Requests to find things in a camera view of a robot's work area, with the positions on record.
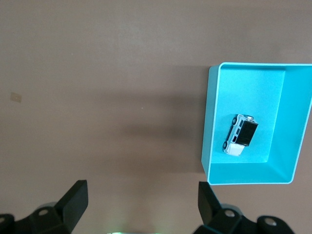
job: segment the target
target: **small stain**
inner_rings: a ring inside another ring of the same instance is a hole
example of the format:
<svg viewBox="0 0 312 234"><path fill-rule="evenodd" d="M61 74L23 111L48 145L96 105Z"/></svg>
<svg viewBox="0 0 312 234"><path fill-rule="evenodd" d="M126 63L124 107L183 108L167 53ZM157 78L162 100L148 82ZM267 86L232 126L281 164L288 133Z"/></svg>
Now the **small stain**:
<svg viewBox="0 0 312 234"><path fill-rule="evenodd" d="M11 92L10 100L21 103L21 95Z"/></svg>

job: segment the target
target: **screw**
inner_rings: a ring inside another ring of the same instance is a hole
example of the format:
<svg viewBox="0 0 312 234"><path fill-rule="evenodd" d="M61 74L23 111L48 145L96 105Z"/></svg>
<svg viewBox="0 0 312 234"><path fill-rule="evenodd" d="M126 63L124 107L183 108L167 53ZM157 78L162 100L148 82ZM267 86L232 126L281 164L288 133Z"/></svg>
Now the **screw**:
<svg viewBox="0 0 312 234"><path fill-rule="evenodd" d="M277 225L277 223L272 218L265 218L264 221L266 222L266 224L268 224L270 226L276 226Z"/></svg>
<svg viewBox="0 0 312 234"><path fill-rule="evenodd" d="M49 211L48 210L42 210L42 211L39 211L38 215L39 216L43 216L43 215L46 215Z"/></svg>
<svg viewBox="0 0 312 234"><path fill-rule="evenodd" d="M226 215L227 217L230 217L230 218L235 217L234 212L231 211L231 210L226 210L226 211L225 211L225 215Z"/></svg>

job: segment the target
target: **blue box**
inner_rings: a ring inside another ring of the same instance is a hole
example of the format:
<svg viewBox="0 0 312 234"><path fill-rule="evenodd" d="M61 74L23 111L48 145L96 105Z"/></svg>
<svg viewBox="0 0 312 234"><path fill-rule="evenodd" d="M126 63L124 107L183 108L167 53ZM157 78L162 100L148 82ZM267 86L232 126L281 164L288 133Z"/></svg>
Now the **blue box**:
<svg viewBox="0 0 312 234"><path fill-rule="evenodd" d="M225 62L209 70L202 165L207 181L288 184L294 178L312 103L312 64ZM223 152L233 117L258 128L240 156Z"/></svg>

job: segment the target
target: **toy car wheel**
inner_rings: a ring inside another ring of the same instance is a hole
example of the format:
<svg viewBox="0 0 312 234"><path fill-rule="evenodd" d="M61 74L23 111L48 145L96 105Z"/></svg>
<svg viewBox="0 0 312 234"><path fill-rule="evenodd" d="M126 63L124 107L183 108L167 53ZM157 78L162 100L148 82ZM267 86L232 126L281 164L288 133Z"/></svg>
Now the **toy car wheel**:
<svg viewBox="0 0 312 234"><path fill-rule="evenodd" d="M232 120L232 124L236 124L236 122L237 122L237 118L234 117L233 120Z"/></svg>

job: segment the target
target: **white toy car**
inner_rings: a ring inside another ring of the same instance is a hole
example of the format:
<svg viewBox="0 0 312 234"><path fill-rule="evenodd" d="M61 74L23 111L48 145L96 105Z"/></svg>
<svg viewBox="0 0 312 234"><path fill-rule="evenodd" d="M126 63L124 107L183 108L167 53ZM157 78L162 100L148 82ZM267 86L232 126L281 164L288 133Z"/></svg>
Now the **white toy car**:
<svg viewBox="0 0 312 234"><path fill-rule="evenodd" d="M252 116L237 115L232 120L232 129L227 140L223 143L223 150L229 155L240 156L243 149L249 146L258 124Z"/></svg>

